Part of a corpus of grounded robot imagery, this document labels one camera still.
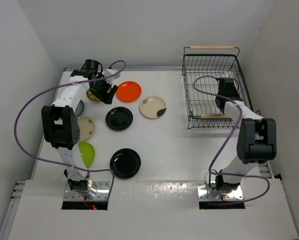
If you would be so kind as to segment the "yellow patterned plate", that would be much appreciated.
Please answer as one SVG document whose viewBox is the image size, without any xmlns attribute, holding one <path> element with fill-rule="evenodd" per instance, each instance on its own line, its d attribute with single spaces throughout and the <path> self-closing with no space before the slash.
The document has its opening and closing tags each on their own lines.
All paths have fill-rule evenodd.
<svg viewBox="0 0 299 240">
<path fill-rule="evenodd" d="M 97 98 L 95 95 L 93 95 L 93 93 L 92 93 L 90 90 L 88 90 L 88 91 L 86 92 L 86 95 L 87 95 L 87 97 L 88 97 L 90 100 L 92 100 L 92 101 L 95 101 L 95 102 L 100 101 L 100 99 Z"/>
</svg>

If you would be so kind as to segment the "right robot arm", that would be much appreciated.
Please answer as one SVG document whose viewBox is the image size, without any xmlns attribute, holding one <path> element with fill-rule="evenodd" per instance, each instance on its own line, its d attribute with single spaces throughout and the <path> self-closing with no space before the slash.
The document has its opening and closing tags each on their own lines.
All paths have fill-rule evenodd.
<svg viewBox="0 0 299 240">
<path fill-rule="evenodd" d="M 219 77 L 218 92 L 215 95 L 216 106 L 222 113 L 229 114 L 234 121 L 234 126 L 217 151 L 208 171 L 212 168 L 217 158 L 229 142 L 235 129 L 239 127 L 236 144 L 236 156 L 228 166 L 215 173 L 215 186 L 208 186 L 211 190 L 231 191 L 236 189 L 243 178 L 248 177 L 251 170 L 273 160 L 277 155 L 277 127 L 272 118 L 264 118 L 250 110 L 240 98 L 235 87 L 234 79 Z"/>
</svg>

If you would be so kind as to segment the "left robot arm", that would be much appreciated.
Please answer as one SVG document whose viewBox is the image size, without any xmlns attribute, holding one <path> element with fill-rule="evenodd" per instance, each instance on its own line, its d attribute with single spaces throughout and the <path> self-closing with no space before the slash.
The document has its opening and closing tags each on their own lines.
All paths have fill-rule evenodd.
<svg viewBox="0 0 299 240">
<path fill-rule="evenodd" d="M 97 192 L 79 150 L 80 128 L 75 110 L 87 91 L 110 105 L 118 89 L 112 82 L 119 77 L 120 72 L 111 66 L 103 69 L 98 61 L 87 59 L 80 69 L 73 70 L 61 95 L 41 109 L 45 141 L 61 156 L 70 190 L 85 199 L 91 199 Z"/>
</svg>

